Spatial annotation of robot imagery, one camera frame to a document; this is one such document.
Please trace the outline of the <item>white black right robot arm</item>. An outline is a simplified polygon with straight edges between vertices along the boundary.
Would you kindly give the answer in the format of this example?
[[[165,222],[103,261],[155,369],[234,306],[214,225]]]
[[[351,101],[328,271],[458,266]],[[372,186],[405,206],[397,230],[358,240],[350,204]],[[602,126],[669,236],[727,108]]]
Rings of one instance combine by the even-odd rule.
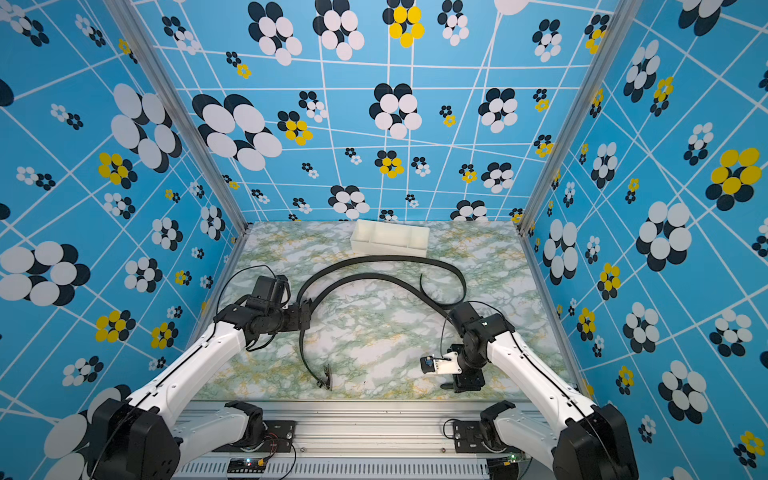
[[[500,312],[481,316],[472,303],[447,316],[462,339],[458,351],[435,362],[455,378],[474,376],[491,364],[505,373],[542,415],[536,421],[509,401],[480,414],[483,448],[520,450],[558,479],[636,479],[639,470],[627,422],[612,404],[600,406],[558,376],[526,344]]]

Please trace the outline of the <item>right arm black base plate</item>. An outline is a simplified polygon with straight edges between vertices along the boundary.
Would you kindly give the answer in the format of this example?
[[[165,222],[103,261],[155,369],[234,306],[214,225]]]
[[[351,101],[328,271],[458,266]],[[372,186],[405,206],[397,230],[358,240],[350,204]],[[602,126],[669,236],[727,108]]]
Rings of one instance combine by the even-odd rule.
[[[448,419],[443,424],[443,435],[453,442],[457,454],[525,455],[515,447],[487,440],[479,421]]]

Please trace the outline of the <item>black leather belt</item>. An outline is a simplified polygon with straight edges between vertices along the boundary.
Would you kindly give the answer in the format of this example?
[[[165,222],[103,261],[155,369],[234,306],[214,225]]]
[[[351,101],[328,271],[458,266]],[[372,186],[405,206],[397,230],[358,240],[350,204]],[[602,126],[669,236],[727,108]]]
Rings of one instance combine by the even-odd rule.
[[[435,300],[434,298],[430,297],[424,290],[423,275],[420,275],[419,277],[419,286],[415,287],[412,284],[409,284],[408,282],[400,278],[397,278],[393,275],[378,273],[378,272],[363,272],[363,273],[356,273],[356,274],[343,277],[335,281],[328,287],[326,287],[324,290],[322,290],[314,299],[308,299],[307,301],[304,301],[304,296],[309,290],[309,288],[315,282],[319,281],[321,278],[347,267],[360,265],[360,264],[369,264],[369,263],[416,263],[416,264],[422,264],[422,265],[432,266],[432,267],[446,270],[447,272],[454,275],[456,279],[459,281],[459,284],[461,285],[461,288],[462,288],[461,296],[455,301],[441,303]],[[413,296],[415,296],[422,303],[426,304],[432,310],[440,314],[444,319],[448,318],[447,311],[450,308],[465,301],[467,296],[467,291],[468,291],[465,276],[463,275],[463,273],[458,267],[442,260],[430,259],[426,257],[419,257],[419,256],[413,256],[413,255],[367,255],[362,257],[349,258],[349,259],[334,263],[314,273],[312,276],[309,277],[308,280],[304,282],[304,284],[298,290],[298,293],[296,295],[295,306],[300,308],[300,312],[302,315],[302,319],[300,320],[300,326],[299,326],[299,340],[298,340],[299,358],[301,359],[307,372],[315,380],[316,386],[318,388],[331,390],[332,374],[329,370],[327,370],[324,373],[324,376],[320,377],[309,366],[309,363],[307,362],[305,353],[304,353],[306,331],[310,328],[311,319],[314,311],[318,308],[320,303],[326,297],[328,297],[337,288],[340,288],[346,284],[350,284],[357,281],[383,281],[383,282],[396,285],[406,290]]]

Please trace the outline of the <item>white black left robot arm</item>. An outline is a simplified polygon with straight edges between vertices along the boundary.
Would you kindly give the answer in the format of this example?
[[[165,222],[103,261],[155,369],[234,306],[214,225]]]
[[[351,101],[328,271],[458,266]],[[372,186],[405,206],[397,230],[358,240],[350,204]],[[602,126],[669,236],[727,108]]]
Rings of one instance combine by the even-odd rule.
[[[176,424],[198,391],[232,357],[261,335],[303,331],[308,304],[288,308],[241,299],[218,313],[212,325],[167,371],[124,400],[106,400],[93,413],[84,472],[90,479],[170,479],[184,465],[225,445],[273,447],[261,408],[231,401],[214,414]]]

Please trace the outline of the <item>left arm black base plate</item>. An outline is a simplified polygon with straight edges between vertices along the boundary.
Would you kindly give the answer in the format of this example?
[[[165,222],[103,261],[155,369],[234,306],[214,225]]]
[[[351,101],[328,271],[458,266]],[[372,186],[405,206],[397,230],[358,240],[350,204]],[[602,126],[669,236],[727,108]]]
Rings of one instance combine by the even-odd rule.
[[[264,436],[260,443],[247,447],[231,444],[215,449],[216,453],[289,453],[296,435],[297,422],[292,420],[266,420],[263,422]]]

